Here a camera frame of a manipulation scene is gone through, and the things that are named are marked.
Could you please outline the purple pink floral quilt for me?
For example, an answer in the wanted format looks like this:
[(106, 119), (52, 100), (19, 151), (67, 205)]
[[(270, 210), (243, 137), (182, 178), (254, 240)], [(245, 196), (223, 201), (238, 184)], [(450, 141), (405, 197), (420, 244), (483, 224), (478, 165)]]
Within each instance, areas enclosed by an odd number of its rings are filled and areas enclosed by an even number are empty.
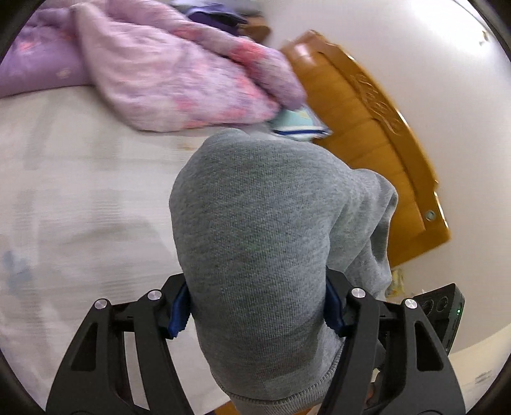
[(1, 64), (2, 96), (83, 85), (149, 132), (262, 123), (307, 99), (279, 51), (161, 2), (37, 8)]

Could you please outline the white patterned bed sheet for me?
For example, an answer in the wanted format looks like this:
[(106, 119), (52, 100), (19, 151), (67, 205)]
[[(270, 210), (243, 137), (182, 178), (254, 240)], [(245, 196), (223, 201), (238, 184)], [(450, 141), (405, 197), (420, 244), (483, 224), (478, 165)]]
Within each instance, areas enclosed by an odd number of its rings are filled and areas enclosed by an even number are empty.
[(2, 100), (1, 349), (38, 404), (95, 300), (179, 273), (168, 200), (214, 133), (137, 132), (90, 87)]

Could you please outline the white blue trimmed cloth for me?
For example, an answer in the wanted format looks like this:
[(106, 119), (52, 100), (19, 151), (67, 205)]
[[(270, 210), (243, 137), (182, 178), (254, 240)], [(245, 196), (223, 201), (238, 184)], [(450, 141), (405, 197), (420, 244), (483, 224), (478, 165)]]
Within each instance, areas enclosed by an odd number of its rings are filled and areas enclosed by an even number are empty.
[(269, 121), (269, 129), (279, 137), (300, 142), (326, 138), (332, 134), (330, 128), (307, 105), (294, 111), (282, 109)]

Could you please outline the dark purple clothes pile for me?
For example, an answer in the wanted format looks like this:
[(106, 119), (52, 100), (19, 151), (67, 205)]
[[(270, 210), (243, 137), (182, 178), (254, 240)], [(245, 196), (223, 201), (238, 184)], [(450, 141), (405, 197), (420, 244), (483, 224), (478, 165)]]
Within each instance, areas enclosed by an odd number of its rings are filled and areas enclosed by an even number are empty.
[(239, 35), (240, 26), (248, 24), (249, 17), (261, 15), (261, 7), (257, 1), (174, 0), (168, 4), (193, 22), (233, 35)]

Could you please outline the grey sweatshirt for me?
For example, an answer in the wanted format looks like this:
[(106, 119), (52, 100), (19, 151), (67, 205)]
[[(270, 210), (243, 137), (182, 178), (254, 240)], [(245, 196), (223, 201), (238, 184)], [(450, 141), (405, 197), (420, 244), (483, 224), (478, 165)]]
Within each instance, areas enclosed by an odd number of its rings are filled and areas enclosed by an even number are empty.
[(203, 355), (242, 414), (319, 404), (343, 340), (324, 321), (326, 273), (375, 297), (391, 282), (398, 194), (310, 143), (226, 130), (174, 182), (172, 233)]

